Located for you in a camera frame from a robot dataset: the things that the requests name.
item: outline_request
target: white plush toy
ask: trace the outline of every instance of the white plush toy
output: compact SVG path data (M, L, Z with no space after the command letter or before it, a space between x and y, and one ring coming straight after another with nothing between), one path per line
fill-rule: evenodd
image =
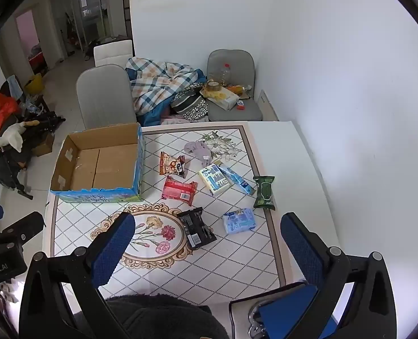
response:
M26 127L36 125L39 125L39 121L37 120L11 125L0 137L0 148L9 144L20 153L23 143L21 135L25 132Z

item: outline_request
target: black fuzzy fabric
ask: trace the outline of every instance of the black fuzzy fabric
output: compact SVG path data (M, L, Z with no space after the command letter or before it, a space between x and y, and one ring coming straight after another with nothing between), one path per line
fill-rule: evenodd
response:
M124 295L109 298L107 305L132 339L229 339L207 306L197 307L169 295ZM83 314L75 318L78 328L92 337Z

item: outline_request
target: plastic bottle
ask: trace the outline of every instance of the plastic bottle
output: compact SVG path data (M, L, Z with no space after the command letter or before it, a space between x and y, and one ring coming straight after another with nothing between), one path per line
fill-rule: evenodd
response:
M225 64L222 67L222 72L220 75L220 84L223 87L226 87L229 85L229 81L231 80L231 68L229 67L229 64Z

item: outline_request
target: plaid shirt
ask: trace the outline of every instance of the plaid shirt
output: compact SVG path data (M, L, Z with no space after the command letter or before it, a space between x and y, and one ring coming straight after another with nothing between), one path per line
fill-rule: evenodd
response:
M131 80L130 87L135 112L140 116L198 79L198 73L190 66L137 57L129 59L126 71L131 78L137 78Z

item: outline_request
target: green snack bag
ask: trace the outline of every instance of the green snack bag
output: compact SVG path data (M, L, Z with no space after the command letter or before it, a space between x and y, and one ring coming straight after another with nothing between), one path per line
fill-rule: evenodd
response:
M255 208L272 209L275 210L275 205L272 201L272 182L275 179L273 176L255 176L253 179L258 185L258 194L256 196Z

